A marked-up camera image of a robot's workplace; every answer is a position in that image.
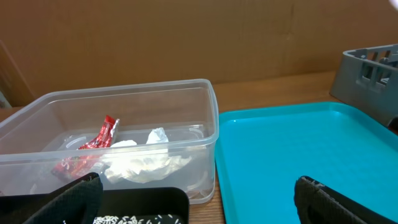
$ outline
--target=crumpled white tissue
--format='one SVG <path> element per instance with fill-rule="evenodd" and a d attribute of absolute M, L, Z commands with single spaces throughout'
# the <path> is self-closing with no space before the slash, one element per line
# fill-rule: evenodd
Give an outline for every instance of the crumpled white tissue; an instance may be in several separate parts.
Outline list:
<path fill-rule="evenodd" d="M 168 142 L 163 128 L 153 129 L 147 140 L 147 144 Z M 111 147 L 135 146 L 133 140 L 121 141 Z M 110 166 L 105 170 L 106 178 L 115 184 L 122 179 L 137 183 L 147 183 L 153 180 L 162 180 L 171 173 L 181 169 L 191 161 L 181 156 L 169 156 L 168 149 L 157 149 L 150 151 L 122 152 L 116 155 L 105 154 L 103 162 Z"/>

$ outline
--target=gray plastic basket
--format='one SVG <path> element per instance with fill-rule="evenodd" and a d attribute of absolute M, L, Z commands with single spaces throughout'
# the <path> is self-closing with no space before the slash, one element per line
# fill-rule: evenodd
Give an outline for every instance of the gray plastic basket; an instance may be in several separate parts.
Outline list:
<path fill-rule="evenodd" d="M 398 44 L 345 51 L 330 94 L 385 126 L 396 123 L 397 65 Z"/>

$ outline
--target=transparent storage box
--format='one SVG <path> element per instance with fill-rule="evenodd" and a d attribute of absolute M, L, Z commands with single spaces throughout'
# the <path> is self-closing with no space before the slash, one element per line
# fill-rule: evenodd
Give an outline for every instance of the transparent storage box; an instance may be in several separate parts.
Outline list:
<path fill-rule="evenodd" d="M 95 138 L 106 115 L 120 119 L 116 141 L 136 146 L 77 150 Z M 146 144 L 149 133 L 164 128 L 167 143 Z M 52 169 L 62 159 L 95 156 L 134 169 L 129 159 L 168 156 L 188 163 L 160 180 L 110 182 L 110 166 L 98 166 L 104 189 L 178 187 L 191 203 L 209 201 L 215 190 L 218 107 L 208 80 L 148 83 L 49 93 L 0 123 L 0 191 L 4 195 L 49 193 L 72 180 Z"/>

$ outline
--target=wooden table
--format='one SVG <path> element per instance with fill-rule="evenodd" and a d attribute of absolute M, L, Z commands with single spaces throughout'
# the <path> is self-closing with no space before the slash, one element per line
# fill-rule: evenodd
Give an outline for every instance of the wooden table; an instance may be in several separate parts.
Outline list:
<path fill-rule="evenodd" d="M 217 84 L 214 85 L 214 89 L 220 113 L 265 106 L 336 101 L 329 95 L 334 76 L 334 72 L 311 73 L 252 82 Z M 19 109 L 0 110 L 0 121 Z M 215 195 L 210 202 L 191 206 L 190 223 L 225 223 L 218 179 Z"/>

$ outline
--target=container rim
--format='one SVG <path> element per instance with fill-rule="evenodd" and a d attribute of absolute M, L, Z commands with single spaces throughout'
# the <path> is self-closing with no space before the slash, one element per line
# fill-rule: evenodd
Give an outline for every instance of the container rim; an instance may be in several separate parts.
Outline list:
<path fill-rule="evenodd" d="M 85 156 L 89 155 L 100 155 L 100 154 L 117 154 L 124 152 L 134 152 L 134 151 L 152 151 L 157 149 L 176 149 L 183 147 L 195 147 L 195 146 L 203 146 L 214 143 L 219 136 L 219 121 L 218 121 L 218 105 L 216 95 L 211 85 L 211 82 L 207 79 L 193 79 L 193 80 L 179 80 L 179 81 L 169 81 L 169 82 L 155 82 L 155 83 L 143 83 L 143 84 L 133 84 L 133 85 L 122 85 L 122 86 L 108 86 L 108 87 L 100 87 L 100 88 L 87 88 L 81 90 L 66 90 L 66 91 L 56 91 L 52 93 L 47 93 L 44 96 L 36 99 L 31 102 L 29 105 L 23 107 L 23 109 L 17 111 L 10 117 L 6 118 L 4 121 L 0 122 L 0 129 L 11 122 L 13 119 L 16 119 L 18 116 L 28 112 L 32 107 L 37 104 L 43 102 L 44 100 L 58 95 L 69 95 L 76 93 L 87 93 L 87 92 L 98 92 L 98 91 L 111 91 L 115 90 L 126 90 L 129 88 L 145 88 L 145 87 L 155 87 L 155 86 L 170 86 L 170 85 L 184 85 L 191 83 L 204 83 L 207 85 L 208 94 L 210 97 L 210 106 L 213 117 L 213 134 L 201 139 L 196 140 L 184 140 L 184 141 L 173 141 L 167 143 L 157 143 L 157 144 L 141 144 L 136 146 L 122 146 L 122 147 L 112 147 L 112 148 L 99 148 L 99 149 L 85 149 L 85 150 L 76 150 L 74 155 L 76 156 Z M 0 162 L 12 162 L 12 161 L 34 161 L 41 159 L 64 159 L 66 157 L 70 157 L 70 150 L 67 151 L 49 151 L 49 152 L 29 152 L 29 153 L 19 153 L 19 154 L 0 154 Z"/>

